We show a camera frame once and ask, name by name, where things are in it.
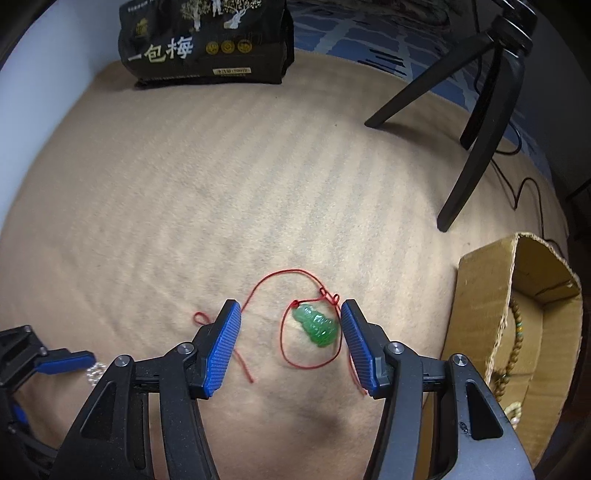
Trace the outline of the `black tripod stand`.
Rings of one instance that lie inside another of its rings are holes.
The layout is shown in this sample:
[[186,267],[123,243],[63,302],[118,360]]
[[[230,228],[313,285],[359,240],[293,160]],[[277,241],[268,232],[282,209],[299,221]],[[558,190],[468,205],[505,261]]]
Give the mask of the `black tripod stand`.
[[502,12],[491,26],[455,46],[365,122],[380,128],[390,118],[468,64],[493,54],[481,93],[460,137],[469,152],[465,166],[437,217],[446,232],[474,192],[501,142],[517,104],[525,59],[533,48],[537,15],[526,1],[499,1]]

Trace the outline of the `black snack bag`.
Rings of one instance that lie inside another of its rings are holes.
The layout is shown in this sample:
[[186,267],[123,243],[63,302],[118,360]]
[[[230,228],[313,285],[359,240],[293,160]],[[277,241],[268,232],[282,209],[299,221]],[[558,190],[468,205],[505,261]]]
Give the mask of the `black snack bag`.
[[280,84],[294,64],[286,1],[128,1],[118,52],[141,88]]

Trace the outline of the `brown cardboard box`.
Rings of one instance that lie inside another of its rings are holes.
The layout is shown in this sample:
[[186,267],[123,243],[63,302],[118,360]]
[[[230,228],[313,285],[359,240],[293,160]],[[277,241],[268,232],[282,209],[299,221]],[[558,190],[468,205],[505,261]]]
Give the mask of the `brown cardboard box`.
[[531,233],[516,233],[460,260],[443,354],[470,358],[532,465],[542,459],[566,402],[582,320],[578,277]]

